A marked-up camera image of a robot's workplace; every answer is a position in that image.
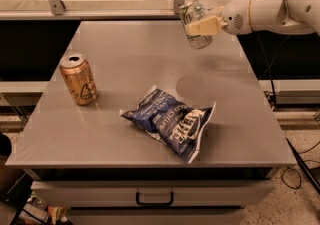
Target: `drawer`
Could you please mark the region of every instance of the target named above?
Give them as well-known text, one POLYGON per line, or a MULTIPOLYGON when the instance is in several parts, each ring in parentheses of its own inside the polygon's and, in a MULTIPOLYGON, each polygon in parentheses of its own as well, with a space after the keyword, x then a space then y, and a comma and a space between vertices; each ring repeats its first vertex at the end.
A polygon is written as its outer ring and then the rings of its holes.
POLYGON ((272 181, 35 181, 51 206, 246 206, 259 203, 272 181))
POLYGON ((245 215, 243 209, 112 209, 70 210, 75 225, 236 225, 245 215))

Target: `black panel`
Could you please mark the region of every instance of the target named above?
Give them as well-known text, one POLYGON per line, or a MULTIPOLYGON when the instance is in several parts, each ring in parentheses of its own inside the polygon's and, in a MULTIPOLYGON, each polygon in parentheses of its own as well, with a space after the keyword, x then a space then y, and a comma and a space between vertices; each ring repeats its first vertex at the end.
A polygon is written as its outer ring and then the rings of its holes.
MULTIPOLYGON (((238 39, 257 78, 268 67, 264 49, 269 64, 276 55, 271 67, 273 79, 320 79, 320 37, 317 34, 288 38, 287 35, 261 31, 238 36, 238 39)), ((261 79, 269 79, 269 73, 261 79)))
POLYGON ((80 21, 1 21, 0 78, 49 81, 80 21))

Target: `blue chip bag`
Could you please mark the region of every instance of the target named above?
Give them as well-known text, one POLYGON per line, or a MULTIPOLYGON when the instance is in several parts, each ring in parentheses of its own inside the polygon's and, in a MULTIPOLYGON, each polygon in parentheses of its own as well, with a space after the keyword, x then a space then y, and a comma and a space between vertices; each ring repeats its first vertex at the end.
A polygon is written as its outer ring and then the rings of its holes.
POLYGON ((172 95, 152 87, 135 110, 122 112, 121 116, 132 121, 152 137, 162 141, 187 163, 200 151, 204 126, 215 109, 193 109, 172 95))

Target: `brown soda can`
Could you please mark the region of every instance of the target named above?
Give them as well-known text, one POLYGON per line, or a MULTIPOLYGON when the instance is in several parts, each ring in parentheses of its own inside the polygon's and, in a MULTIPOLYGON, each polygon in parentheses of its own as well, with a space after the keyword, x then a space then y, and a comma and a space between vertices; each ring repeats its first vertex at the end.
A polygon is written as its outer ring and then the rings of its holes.
POLYGON ((97 98, 98 91, 89 62, 83 55, 72 53, 62 57, 60 71, 76 104, 86 105, 97 98))

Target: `can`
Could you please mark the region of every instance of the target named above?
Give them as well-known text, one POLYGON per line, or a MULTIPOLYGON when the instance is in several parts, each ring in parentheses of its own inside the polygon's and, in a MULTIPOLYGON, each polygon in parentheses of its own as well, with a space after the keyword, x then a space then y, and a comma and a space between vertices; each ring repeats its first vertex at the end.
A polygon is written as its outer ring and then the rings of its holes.
POLYGON ((98 91, 89 62, 82 54, 72 53, 62 57, 60 71, 76 104, 86 105, 97 98, 98 91))
MULTIPOLYGON (((205 12, 202 4, 198 0, 193 0, 179 8, 179 16, 185 29, 185 26, 191 22, 202 19, 205 12)), ((204 48, 212 42, 212 36, 188 35, 187 33, 186 35, 190 46, 194 49, 204 48)))

